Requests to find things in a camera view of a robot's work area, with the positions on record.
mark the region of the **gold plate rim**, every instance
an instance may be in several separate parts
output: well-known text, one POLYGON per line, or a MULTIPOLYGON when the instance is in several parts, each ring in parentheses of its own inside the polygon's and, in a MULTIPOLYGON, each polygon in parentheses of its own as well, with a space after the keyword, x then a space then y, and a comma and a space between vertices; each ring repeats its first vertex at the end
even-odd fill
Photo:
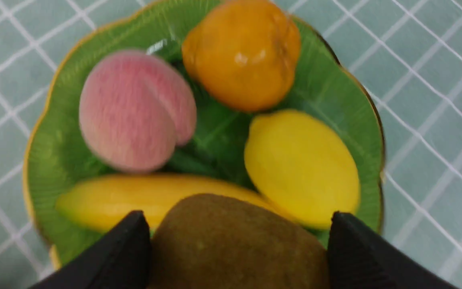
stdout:
MULTIPOLYGON (((144 11, 148 10, 148 9, 151 9, 152 7, 154 7, 156 4, 159 4, 160 2, 164 2, 164 1, 169 1, 169 0, 156 0, 152 3, 150 3, 149 5, 145 6, 145 7, 142 7, 141 9, 137 10, 133 15, 127 17, 127 18, 122 18, 120 20, 116 20, 114 22, 110 22, 100 28, 97 28, 95 29, 95 31, 92 31, 90 34, 88 35, 85 35, 81 40, 79 40, 77 42, 77 44, 72 47, 69 51, 69 53, 67 53, 67 55, 64 57, 64 59, 62 60, 62 62, 60 63, 60 65, 58 66, 57 68, 57 71, 55 71, 55 75, 53 76, 53 79, 51 80, 51 84, 49 85, 49 90, 48 90, 48 94, 47 94, 47 97, 46 97, 46 104, 44 106, 44 110, 42 111, 40 117, 38 118, 37 122, 35 123, 35 126, 33 127, 33 130, 31 131, 30 133, 30 137, 28 138, 28 143, 26 145, 26 150, 24 152, 24 163, 23 163, 23 166, 22 166, 22 196, 24 198, 24 206, 26 207, 26 212, 31 220, 31 223, 33 224, 33 226, 37 229, 37 231, 39 232, 40 236, 44 239, 44 241, 46 242, 46 244, 48 244, 48 246, 50 247, 49 248, 49 258, 51 259, 51 263, 53 264, 53 268, 56 270, 58 270, 60 267, 61 267, 61 263, 59 261, 59 256, 58 256, 58 253, 57 253, 57 250, 56 250, 56 246, 51 243, 47 238, 45 238, 44 234, 42 234, 42 230, 40 229, 40 226, 38 225, 37 221, 36 221, 36 218, 35 218, 35 210, 33 209, 33 203, 31 202, 31 195, 30 195, 30 192, 29 192, 29 184, 28 184, 28 162, 29 162, 29 154, 30 154, 30 150, 31 150, 31 145, 33 143, 33 139, 35 138, 35 134, 37 132, 37 130, 39 129, 40 125, 42 124, 42 121, 44 120, 44 118, 46 117, 46 114, 48 113, 48 110, 49 110, 49 104, 50 104, 50 101, 51 101, 51 94, 53 93, 53 87, 55 86, 55 83, 57 81, 57 78, 58 78, 58 75, 59 73, 62 71, 64 65, 66 64, 66 62, 71 58, 71 56, 75 53, 75 51, 78 50, 78 48, 80 48, 83 44, 85 44, 86 42, 88 42, 89 40, 91 40, 93 37, 95 37, 97 34, 103 32, 103 31, 106 31, 106 30, 109 30, 109 29, 112 29, 114 28, 115 26, 118 26, 118 25, 121 25, 121 24, 126 24, 127 22, 131 22, 133 21, 134 19, 136 19, 137 17, 139 17, 144 11)), ((311 31, 313 31, 313 33, 315 33, 315 36, 317 38, 319 38, 319 40, 321 40, 325 46, 328 48, 328 51, 331 53, 332 57, 334 58, 334 60, 336 61, 336 63, 340 66, 340 68, 343 70, 343 72, 345 72, 351 79, 353 79, 356 84, 361 88, 361 90, 363 91, 363 94, 365 94, 365 96, 367 97, 369 103, 370 103, 370 106, 372 107, 372 110, 374 111, 374 114, 376 116, 376 119, 377 119, 377 125, 379 126, 379 131, 381 133, 381 150, 382 150, 382 156, 381 156, 381 167, 380 167, 380 176, 379 176, 379 182, 378 182, 378 185, 379 185, 379 192, 380 192, 380 206, 381 206, 381 216, 380 216, 380 219, 379 219, 379 227, 377 229, 377 232, 378 233, 382 233, 383 231, 383 224, 384 224, 384 216, 385 216, 385 204, 384 204, 384 193, 383 193, 383 186, 382 186, 382 183, 383 183, 383 170, 385 168, 385 156, 386 156, 386 146, 385 146, 385 134, 384 134, 384 130, 383 130, 383 124, 381 123, 381 117, 379 115, 379 112, 374 104, 374 101, 372 100, 372 97, 370 96, 370 94, 367 92, 367 90, 365 89, 365 87, 361 84, 361 82, 359 82, 356 77, 354 77, 354 75, 352 75, 345 67, 343 67, 338 59, 338 57, 336 56, 336 54, 334 53, 333 49, 330 47, 330 45, 328 44, 328 42, 322 37, 322 35, 316 31, 315 28, 313 28, 313 26, 311 26, 310 24, 308 24, 306 21, 302 20, 301 18, 295 16, 295 15, 292 15, 292 18, 296 18, 299 22, 301 22, 302 24, 306 25, 308 28, 311 29, 311 31)))

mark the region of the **light blue tablecloth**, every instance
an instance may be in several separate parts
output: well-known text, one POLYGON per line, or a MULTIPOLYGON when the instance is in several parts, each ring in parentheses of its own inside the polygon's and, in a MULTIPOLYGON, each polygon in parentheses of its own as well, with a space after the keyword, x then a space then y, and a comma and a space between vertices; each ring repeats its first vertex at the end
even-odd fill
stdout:
MULTIPOLYGON (((462 0, 276 0, 370 91, 387 143, 384 237, 462 288, 462 0)), ((69 49, 147 0, 0 0, 0 288, 51 272, 22 156, 69 49)))

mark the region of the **peach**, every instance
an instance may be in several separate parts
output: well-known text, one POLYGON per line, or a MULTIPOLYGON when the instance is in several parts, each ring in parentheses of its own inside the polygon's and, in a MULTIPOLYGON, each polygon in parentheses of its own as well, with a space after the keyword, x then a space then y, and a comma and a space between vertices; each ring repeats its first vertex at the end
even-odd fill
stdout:
POLYGON ((139 50, 112 53, 88 75, 79 126, 88 148, 115 169, 163 166, 196 128, 190 86, 169 64, 139 50))

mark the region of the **green plate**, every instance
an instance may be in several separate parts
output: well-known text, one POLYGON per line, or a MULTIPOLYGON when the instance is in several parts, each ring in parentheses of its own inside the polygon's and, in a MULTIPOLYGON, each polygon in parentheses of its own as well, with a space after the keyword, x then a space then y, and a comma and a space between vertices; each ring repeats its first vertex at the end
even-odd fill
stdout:
MULTIPOLYGON (((24 158, 24 199, 53 262, 63 265, 101 234, 78 227, 55 211, 55 201, 83 179, 113 172, 85 145, 78 124, 79 96, 92 68, 123 48, 141 48, 163 57, 189 81, 197 103, 198 124, 192 141, 178 148, 163 169, 225 179, 253 189, 243 163, 243 149, 253 114, 218 104, 185 72, 181 44, 220 0, 163 0, 134 16, 88 35, 72 49, 51 84, 46 108, 24 158)), ((383 221, 380 174, 384 162, 383 130, 372 100, 337 61, 326 42, 308 24, 294 18, 302 51, 295 83, 274 110, 295 108, 325 122, 343 140, 358 167, 361 205, 358 218, 379 232, 383 221)), ((313 231, 327 245, 328 232, 313 231)))

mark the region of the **brown kiwi fruit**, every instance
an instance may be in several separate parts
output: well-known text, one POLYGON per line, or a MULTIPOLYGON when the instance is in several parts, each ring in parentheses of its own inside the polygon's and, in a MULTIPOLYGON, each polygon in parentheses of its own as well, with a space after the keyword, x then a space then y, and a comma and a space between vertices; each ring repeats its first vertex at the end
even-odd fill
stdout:
POLYGON ((298 225, 234 198, 177 203, 152 237, 151 289, 328 289, 326 250, 298 225))

